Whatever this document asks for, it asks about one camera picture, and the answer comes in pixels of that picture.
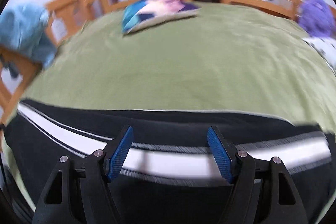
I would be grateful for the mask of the purple plush toy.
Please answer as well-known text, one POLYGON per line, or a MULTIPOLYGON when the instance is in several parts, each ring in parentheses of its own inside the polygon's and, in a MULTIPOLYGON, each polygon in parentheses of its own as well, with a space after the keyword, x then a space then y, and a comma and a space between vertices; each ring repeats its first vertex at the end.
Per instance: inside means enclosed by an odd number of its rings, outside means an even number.
POLYGON ((335 18, 324 0, 305 0, 301 6, 298 24, 309 36, 331 37, 335 31, 335 18))

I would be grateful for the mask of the black sweatpants white stripe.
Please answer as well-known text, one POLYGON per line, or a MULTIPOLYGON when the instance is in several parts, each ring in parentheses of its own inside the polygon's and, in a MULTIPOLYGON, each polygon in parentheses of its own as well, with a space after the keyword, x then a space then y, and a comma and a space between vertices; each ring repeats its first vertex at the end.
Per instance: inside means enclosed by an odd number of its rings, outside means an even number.
POLYGON ((307 223, 335 204, 335 135, 317 123, 239 111, 82 110, 18 103, 3 126, 23 185, 37 207, 62 156, 79 161, 133 128, 134 139, 109 190, 121 223, 220 223, 232 185, 222 178, 207 141, 217 127, 253 158, 279 157, 301 197, 307 223))

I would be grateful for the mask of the green fleece bed blanket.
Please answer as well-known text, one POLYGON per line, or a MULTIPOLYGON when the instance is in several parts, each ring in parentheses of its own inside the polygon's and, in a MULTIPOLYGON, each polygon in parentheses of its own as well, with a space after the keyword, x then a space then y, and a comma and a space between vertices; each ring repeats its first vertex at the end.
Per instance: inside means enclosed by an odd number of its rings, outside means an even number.
POLYGON ((3 148, 29 209, 60 156, 84 159, 125 124, 134 143, 110 189, 126 221, 226 198, 212 124, 257 159, 283 159, 309 221, 331 207, 335 74, 297 23, 221 4, 129 35, 121 20, 87 23, 14 108, 3 148))

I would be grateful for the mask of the wooden bed frame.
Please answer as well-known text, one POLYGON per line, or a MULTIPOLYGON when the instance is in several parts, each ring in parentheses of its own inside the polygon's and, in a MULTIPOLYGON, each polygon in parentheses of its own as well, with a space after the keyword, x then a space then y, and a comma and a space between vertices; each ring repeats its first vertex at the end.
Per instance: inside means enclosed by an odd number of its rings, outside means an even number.
POLYGON ((246 111, 335 128, 335 75, 303 41, 300 0, 220 0, 197 16, 121 31, 131 4, 54 0, 59 54, 49 69, 5 48, 19 79, 1 83, 1 121, 19 100, 80 109, 246 111))

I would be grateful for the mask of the light blue fleece blanket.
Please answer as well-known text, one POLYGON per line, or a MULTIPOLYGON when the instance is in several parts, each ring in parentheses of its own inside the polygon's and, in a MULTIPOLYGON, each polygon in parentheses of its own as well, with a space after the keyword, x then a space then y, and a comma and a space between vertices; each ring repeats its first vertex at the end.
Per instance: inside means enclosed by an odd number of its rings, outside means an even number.
POLYGON ((5 8, 1 13, 1 46, 48 68, 57 53, 45 33, 49 18, 50 12, 34 3, 5 8))

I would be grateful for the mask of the white dotted pillow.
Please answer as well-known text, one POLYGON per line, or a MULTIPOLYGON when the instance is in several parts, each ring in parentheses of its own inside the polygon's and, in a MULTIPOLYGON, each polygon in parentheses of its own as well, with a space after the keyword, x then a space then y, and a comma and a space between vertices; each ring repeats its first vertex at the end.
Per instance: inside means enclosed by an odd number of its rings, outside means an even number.
POLYGON ((326 61, 328 66, 335 73, 336 65, 336 46, 335 39, 330 37, 309 37, 303 38, 303 41, 316 50, 326 61))

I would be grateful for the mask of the geometric patterned pillow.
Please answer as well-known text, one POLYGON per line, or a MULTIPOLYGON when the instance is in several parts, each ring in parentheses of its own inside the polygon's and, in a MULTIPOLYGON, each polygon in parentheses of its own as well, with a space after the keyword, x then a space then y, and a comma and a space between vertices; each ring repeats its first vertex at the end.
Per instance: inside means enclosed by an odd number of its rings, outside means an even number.
POLYGON ((200 9, 182 0, 139 0, 123 11, 122 33, 126 35, 172 20, 197 16, 200 9))

